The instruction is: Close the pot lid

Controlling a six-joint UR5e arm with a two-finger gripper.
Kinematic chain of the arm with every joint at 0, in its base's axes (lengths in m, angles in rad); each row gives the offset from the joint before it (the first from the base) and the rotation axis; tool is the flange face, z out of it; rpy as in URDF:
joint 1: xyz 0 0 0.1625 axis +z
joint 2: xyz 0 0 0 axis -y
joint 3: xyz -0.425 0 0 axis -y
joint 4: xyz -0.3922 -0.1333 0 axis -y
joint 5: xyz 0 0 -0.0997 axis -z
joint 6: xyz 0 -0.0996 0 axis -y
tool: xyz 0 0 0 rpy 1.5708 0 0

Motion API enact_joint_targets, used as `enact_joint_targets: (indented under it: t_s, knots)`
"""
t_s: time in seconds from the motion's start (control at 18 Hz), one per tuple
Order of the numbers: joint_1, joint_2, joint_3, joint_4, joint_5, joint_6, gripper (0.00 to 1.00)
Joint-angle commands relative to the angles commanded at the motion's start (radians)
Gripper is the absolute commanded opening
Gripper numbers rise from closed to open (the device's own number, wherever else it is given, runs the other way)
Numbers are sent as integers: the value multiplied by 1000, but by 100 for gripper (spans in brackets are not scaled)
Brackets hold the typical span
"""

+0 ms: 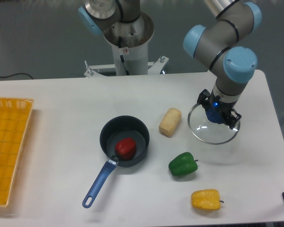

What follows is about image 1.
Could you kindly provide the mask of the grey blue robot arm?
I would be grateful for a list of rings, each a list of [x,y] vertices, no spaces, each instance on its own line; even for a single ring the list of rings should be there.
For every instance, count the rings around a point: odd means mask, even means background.
[[[262,13],[256,4],[238,0],[208,0],[206,5],[217,23],[191,28],[183,48],[217,77],[212,91],[203,91],[197,100],[207,119],[234,128],[241,119],[234,106],[257,67],[254,52],[237,43],[259,26]],[[111,45],[117,75],[147,74],[154,24],[138,0],[87,0],[78,13],[90,32],[103,34]]]

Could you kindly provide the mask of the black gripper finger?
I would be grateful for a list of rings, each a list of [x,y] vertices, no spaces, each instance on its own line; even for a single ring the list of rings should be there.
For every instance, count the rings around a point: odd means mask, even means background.
[[[202,106],[208,106],[210,104],[209,101],[210,93],[207,89],[204,89],[198,96],[197,103]]]
[[[233,129],[241,119],[241,114],[237,113],[235,110],[230,112],[227,118],[227,125],[230,129]]]

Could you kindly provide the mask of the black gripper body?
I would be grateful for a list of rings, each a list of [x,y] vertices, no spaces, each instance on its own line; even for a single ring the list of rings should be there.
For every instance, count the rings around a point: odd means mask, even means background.
[[[230,96],[222,93],[219,89],[213,89],[209,98],[207,118],[226,118],[238,100],[238,96]]]

